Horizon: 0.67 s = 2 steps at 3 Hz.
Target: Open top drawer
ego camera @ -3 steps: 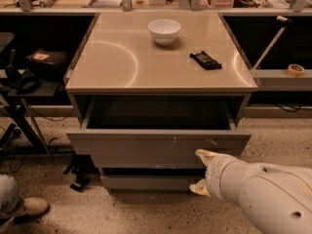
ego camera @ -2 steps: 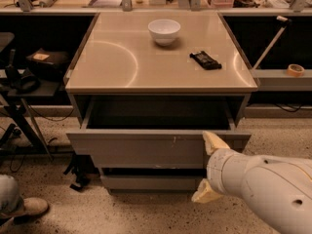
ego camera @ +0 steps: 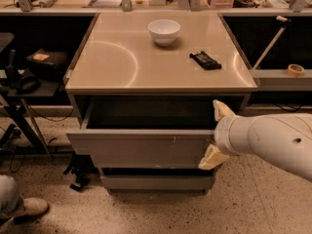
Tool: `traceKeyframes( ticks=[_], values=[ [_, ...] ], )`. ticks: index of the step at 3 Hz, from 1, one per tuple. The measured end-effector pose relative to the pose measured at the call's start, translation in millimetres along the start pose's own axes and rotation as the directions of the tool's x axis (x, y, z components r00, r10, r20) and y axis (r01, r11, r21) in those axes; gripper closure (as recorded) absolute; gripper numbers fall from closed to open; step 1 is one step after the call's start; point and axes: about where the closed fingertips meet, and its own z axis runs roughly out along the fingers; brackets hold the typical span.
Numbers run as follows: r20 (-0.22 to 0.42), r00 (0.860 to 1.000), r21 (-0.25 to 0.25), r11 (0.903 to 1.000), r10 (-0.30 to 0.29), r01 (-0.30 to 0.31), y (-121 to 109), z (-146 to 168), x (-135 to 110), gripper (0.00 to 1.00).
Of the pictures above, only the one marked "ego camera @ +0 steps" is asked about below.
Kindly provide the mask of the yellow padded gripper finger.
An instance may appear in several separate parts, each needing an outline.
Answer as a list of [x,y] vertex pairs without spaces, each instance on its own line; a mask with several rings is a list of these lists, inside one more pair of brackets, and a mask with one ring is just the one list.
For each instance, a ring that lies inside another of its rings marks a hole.
[[210,144],[204,157],[201,159],[198,168],[201,170],[212,170],[224,163],[229,158],[228,154],[221,152],[214,144]]
[[214,119],[219,122],[225,116],[234,116],[235,113],[222,101],[213,100]]

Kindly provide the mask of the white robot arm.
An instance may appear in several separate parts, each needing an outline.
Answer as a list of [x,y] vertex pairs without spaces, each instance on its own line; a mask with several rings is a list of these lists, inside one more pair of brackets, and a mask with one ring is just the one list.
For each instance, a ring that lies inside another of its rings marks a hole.
[[312,181],[312,115],[267,114],[245,117],[214,100],[214,142],[198,168],[211,170],[231,156],[255,155],[290,174]]

